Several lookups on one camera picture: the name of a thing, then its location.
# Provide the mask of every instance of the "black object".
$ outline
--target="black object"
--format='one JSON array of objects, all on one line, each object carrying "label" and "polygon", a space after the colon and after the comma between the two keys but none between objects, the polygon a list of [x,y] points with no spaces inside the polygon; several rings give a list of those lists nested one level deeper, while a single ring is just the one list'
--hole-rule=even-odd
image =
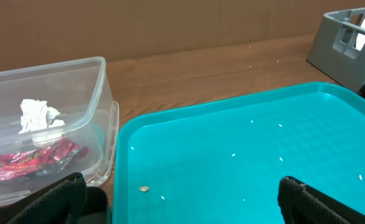
[{"label": "black object", "polygon": [[106,193],[87,187],[82,174],[74,173],[6,207],[0,224],[9,223],[110,223]]},{"label": "black object", "polygon": [[294,177],[280,181],[278,204],[286,224],[365,224],[365,215]]}]

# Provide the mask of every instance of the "cardboard backdrop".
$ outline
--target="cardboard backdrop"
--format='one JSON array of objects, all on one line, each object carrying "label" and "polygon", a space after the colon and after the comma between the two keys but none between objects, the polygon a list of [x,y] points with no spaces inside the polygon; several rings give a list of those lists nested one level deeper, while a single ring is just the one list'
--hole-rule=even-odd
[{"label": "cardboard backdrop", "polygon": [[312,34],[365,0],[0,0],[0,70]]}]

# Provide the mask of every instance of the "teal tray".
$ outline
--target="teal tray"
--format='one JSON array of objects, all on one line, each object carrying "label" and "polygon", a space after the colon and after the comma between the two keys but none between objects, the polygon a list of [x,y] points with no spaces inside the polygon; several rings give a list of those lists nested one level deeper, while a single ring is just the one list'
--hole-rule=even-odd
[{"label": "teal tray", "polygon": [[113,223],[283,223],[286,175],[365,214],[365,100],[307,83],[135,118],[118,137]]}]

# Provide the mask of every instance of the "brown crumb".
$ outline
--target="brown crumb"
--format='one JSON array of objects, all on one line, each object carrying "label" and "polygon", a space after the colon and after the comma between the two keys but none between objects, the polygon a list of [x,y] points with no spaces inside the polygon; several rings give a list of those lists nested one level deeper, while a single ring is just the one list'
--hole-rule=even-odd
[{"label": "brown crumb", "polygon": [[149,191],[149,186],[138,187],[138,190],[140,192],[148,192]]}]

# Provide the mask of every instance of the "clear plastic bin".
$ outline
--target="clear plastic bin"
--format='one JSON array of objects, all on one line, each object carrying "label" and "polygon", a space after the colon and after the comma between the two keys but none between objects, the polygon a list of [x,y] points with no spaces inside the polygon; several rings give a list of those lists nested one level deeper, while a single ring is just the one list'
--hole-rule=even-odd
[{"label": "clear plastic bin", "polygon": [[[57,133],[88,148],[85,156],[61,170],[41,167],[39,175],[0,181],[0,206],[72,172],[81,172],[88,186],[107,180],[115,158],[119,114],[105,66],[104,58],[94,57],[0,72],[0,155],[39,150],[32,138]],[[23,99],[47,101],[47,106],[61,112],[57,119],[64,120],[65,125],[18,134]]]}]

